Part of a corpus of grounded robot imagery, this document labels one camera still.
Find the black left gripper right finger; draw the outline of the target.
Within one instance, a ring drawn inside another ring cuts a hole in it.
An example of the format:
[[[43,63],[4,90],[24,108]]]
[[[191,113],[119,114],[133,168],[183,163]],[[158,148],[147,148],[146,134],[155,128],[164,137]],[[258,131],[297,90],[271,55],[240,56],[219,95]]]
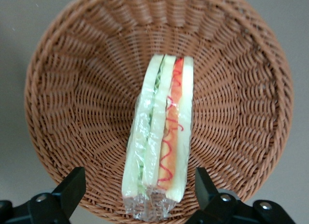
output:
[[[191,217],[192,224],[294,224],[278,203],[256,200],[243,203],[232,191],[218,190],[205,168],[196,168],[195,194],[200,209]]]

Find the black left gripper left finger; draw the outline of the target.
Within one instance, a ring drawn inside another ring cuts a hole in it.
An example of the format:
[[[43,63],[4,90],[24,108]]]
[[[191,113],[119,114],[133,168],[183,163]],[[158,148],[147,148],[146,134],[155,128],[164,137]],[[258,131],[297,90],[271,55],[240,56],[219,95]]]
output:
[[[14,207],[0,202],[2,224],[69,224],[70,217],[86,192],[85,168],[74,168],[50,193],[40,193]]]

